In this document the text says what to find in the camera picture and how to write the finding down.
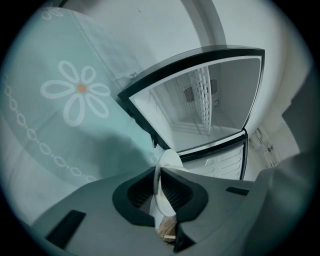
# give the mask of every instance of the white dotted chain pattern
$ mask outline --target white dotted chain pattern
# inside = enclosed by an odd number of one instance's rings
[[[26,130],[26,136],[28,137],[28,139],[37,143],[39,146],[39,150],[44,155],[51,157],[52,160],[54,161],[54,163],[58,167],[66,168],[67,171],[70,171],[74,176],[85,177],[87,182],[96,181],[97,179],[94,176],[84,175],[79,168],[69,166],[61,156],[57,156],[57,155],[53,154],[48,145],[46,145],[45,143],[38,140],[36,131],[31,129],[30,127],[28,127],[25,116],[18,111],[18,103],[14,98],[12,98],[12,88],[10,85],[8,85],[8,76],[6,74],[4,74],[3,76],[4,76],[3,83],[5,85],[4,93],[9,99],[9,107],[13,112],[15,112],[16,122],[18,123],[18,125],[20,125],[21,127],[23,127]]]

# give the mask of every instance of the orange flower center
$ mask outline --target orange flower center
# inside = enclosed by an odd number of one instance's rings
[[[78,84],[76,89],[79,93],[85,93],[87,91],[87,88],[84,84]]]

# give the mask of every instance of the white flower pattern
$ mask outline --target white flower pattern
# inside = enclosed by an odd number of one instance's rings
[[[66,72],[65,66],[69,67],[72,74],[68,74]],[[46,81],[40,88],[40,92],[42,96],[47,99],[59,99],[68,95],[72,95],[69,100],[66,102],[63,109],[63,118],[64,121],[71,127],[77,127],[80,125],[85,117],[85,101],[88,107],[92,110],[92,112],[100,117],[107,118],[109,116],[109,110],[107,106],[103,103],[101,99],[97,96],[108,97],[110,95],[109,88],[101,83],[92,83],[96,78],[96,71],[90,67],[85,66],[81,74],[79,76],[75,66],[66,60],[62,60],[58,64],[58,69],[61,75],[67,79],[67,81],[63,80],[49,80]],[[66,90],[60,92],[49,92],[49,87],[55,86],[66,87]],[[75,101],[78,100],[79,103],[79,113],[75,120],[72,120],[70,117],[70,109]],[[103,111],[98,111],[93,104],[93,101],[96,104],[99,104]]]
[[[41,8],[41,18],[44,20],[51,20],[52,15],[62,17],[63,14],[59,11],[59,7],[44,7]]]

